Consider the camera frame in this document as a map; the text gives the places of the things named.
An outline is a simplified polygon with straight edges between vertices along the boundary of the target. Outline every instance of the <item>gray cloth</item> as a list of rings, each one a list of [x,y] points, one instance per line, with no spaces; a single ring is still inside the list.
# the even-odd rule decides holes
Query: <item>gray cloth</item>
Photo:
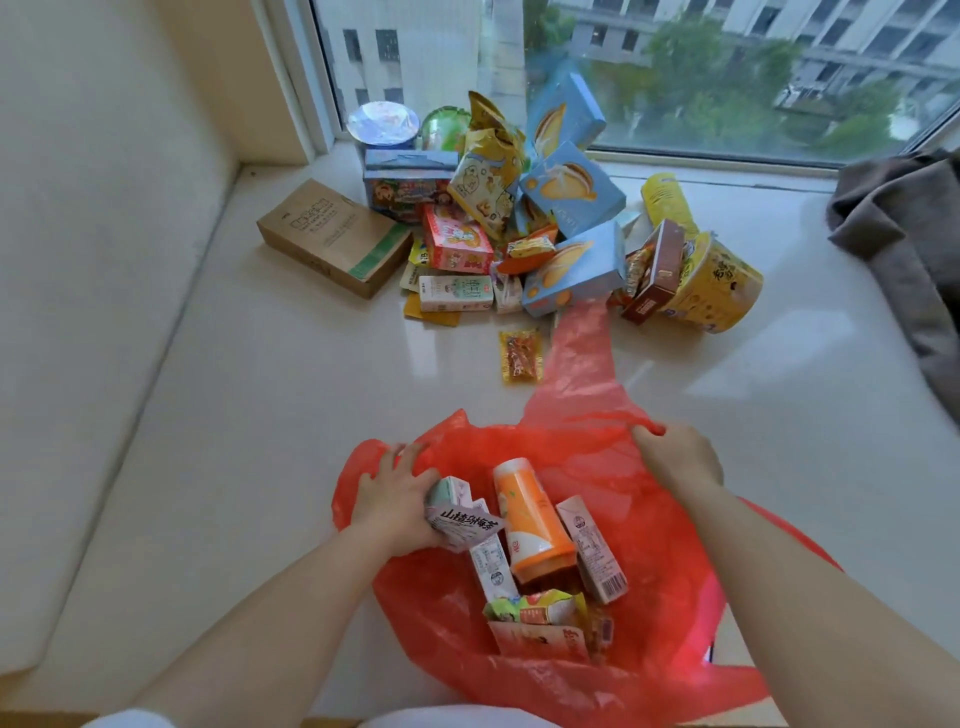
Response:
[[[840,171],[830,240],[862,258],[960,425],[960,152],[864,161]]]

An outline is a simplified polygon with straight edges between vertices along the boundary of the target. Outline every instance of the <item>sauce packet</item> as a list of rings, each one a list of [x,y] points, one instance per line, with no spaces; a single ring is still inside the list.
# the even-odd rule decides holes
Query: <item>sauce packet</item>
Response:
[[[500,373],[507,384],[543,379],[543,342],[538,330],[500,331]]]

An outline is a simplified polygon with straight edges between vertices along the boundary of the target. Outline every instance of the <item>biscuit box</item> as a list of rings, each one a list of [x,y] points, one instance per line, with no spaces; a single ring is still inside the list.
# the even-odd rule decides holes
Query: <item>biscuit box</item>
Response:
[[[446,186],[458,159],[456,152],[368,149],[363,180],[370,207],[401,223],[418,223],[423,205],[453,202]]]
[[[423,237],[430,267],[442,271],[489,273],[493,247],[479,223],[458,207],[423,208]]]
[[[542,316],[568,303],[607,298],[624,285],[623,230],[613,220],[560,243],[557,254],[527,276],[523,307]]]
[[[567,141],[520,181],[523,194],[553,213],[565,237],[612,220],[627,197],[595,162]]]
[[[607,120],[579,73],[556,75],[531,105],[527,155],[546,159],[565,141],[586,149],[607,128]]]

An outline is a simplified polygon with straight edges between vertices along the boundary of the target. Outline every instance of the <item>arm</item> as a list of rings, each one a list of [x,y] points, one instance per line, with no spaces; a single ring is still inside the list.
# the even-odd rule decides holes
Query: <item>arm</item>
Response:
[[[960,663],[722,487],[709,441],[669,425],[634,440],[686,509],[737,625],[795,728],[960,725]]]
[[[177,728],[296,726],[330,671],[353,611],[387,560],[443,542],[423,517],[439,474],[414,477],[422,446],[388,450],[360,479],[351,524],[240,602],[134,705]]]

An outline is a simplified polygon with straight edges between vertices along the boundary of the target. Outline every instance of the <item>yellow packet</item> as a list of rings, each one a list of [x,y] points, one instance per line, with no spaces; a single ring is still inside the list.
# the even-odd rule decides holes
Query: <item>yellow packet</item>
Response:
[[[407,296],[407,303],[403,305],[403,315],[445,327],[455,327],[460,324],[460,311],[421,311],[419,293],[411,293]]]
[[[543,379],[543,341],[539,331],[500,331],[500,374],[507,384]]]

